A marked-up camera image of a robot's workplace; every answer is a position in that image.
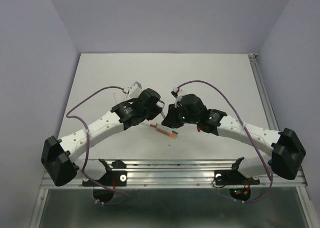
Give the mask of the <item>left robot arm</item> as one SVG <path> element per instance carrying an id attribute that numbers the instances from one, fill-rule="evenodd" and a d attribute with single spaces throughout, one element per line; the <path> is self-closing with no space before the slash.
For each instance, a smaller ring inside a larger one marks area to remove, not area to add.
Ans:
<path id="1" fill-rule="evenodd" d="M 113 106 L 90 125 L 81 119 L 83 129 L 59 139 L 51 136 L 45 140 L 40 161 L 57 187 L 76 177 L 80 169 L 76 161 L 91 147 L 144 120 L 152 120 L 163 110 L 158 105 L 161 96 L 151 88 L 142 90 L 136 86 L 123 93 L 128 95 L 127 101 Z"/>

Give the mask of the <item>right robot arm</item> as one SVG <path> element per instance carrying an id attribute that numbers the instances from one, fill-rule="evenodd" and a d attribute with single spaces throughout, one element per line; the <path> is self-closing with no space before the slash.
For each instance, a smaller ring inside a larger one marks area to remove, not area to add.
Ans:
<path id="1" fill-rule="evenodd" d="M 296 178 L 306 151 L 295 131 L 268 130 L 241 123 L 223 111 L 206 108 L 199 97 L 179 88 L 171 94 L 176 100 L 168 106 L 163 126 L 177 129 L 184 124 L 194 124 L 200 132 L 230 138 L 259 151 L 256 157 L 238 158 L 229 170 L 220 171 L 221 185 L 236 185 L 264 174 L 276 174 L 286 180 Z"/>

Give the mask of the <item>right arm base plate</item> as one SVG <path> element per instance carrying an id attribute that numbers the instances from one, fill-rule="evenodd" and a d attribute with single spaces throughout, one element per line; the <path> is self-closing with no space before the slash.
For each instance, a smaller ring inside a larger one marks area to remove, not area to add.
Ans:
<path id="1" fill-rule="evenodd" d="M 228 170 L 215 170 L 212 185 L 217 188 L 236 185 L 259 185 L 260 180 L 253 177 L 246 178 L 238 169 L 244 157 L 238 158 Z"/>

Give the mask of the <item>aluminium frame rail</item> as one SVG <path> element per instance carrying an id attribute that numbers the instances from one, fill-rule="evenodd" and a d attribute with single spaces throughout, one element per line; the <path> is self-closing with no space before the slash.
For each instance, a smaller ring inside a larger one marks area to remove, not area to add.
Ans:
<path id="1" fill-rule="evenodd" d="M 112 165 L 112 160 L 105 160 L 116 179 L 119 189 L 208 189 L 221 172 L 231 170 L 235 160 L 123 160 L 124 165 Z M 100 178 L 107 174 L 104 165 L 90 159 L 86 171 L 92 178 Z M 270 181 L 267 175 L 259 175 L 250 181 L 251 188 L 267 188 Z M 49 173 L 44 172 L 40 188 L 42 189 L 81 189 L 96 186 L 78 171 L 66 185 L 57 187 Z M 306 187 L 307 181 L 302 168 L 294 180 L 286 180 L 273 175 L 272 187 Z"/>

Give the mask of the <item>right side aluminium rail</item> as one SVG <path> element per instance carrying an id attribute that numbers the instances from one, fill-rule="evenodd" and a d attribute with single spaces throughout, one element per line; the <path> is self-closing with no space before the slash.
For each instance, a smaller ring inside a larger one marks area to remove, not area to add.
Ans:
<path id="1" fill-rule="evenodd" d="M 278 123 L 271 105 L 271 102 L 269 100 L 269 96 L 266 90 L 266 87 L 264 85 L 264 81 L 262 79 L 259 65 L 257 62 L 257 55 L 256 54 L 248 54 L 248 59 L 251 65 L 251 69 L 253 72 L 253 76 L 256 82 L 256 86 L 258 88 L 258 93 L 262 102 L 263 110 L 266 116 L 266 120 L 268 123 L 268 127 L 272 130 L 278 130 Z"/>

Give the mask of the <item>orange marker clear cap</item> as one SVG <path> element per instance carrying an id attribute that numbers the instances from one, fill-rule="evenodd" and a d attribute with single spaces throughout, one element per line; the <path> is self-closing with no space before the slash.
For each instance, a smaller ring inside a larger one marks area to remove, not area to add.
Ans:
<path id="1" fill-rule="evenodd" d="M 167 129 L 167 128 L 163 128 L 163 127 L 156 127 L 156 130 L 162 134 L 165 134 L 166 136 L 168 137 L 171 137 L 171 138 L 176 138 L 178 136 L 178 134 L 172 134 L 171 129 Z"/>

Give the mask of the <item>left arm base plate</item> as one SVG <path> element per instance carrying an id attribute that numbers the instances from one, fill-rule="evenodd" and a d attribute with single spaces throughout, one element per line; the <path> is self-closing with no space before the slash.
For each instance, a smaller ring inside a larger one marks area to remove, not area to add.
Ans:
<path id="1" fill-rule="evenodd" d="M 85 171 L 96 182 L 107 187 L 125 187 L 127 185 L 128 172 L 126 164 L 121 160 L 115 160 L 109 164 L 104 159 L 89 160 Z"/>

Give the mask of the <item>brown capped marker pen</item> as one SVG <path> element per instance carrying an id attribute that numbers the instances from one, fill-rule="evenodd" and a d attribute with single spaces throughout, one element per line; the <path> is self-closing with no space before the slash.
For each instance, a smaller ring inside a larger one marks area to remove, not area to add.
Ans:
<path id="1" fill-rule="evenodd" d="M 157 124 L 150 123 L 149 126 L 150 126 L 150 127 L 153 127 L 153 128 L 156 128 L 158 125 L 157 125 Z"/>

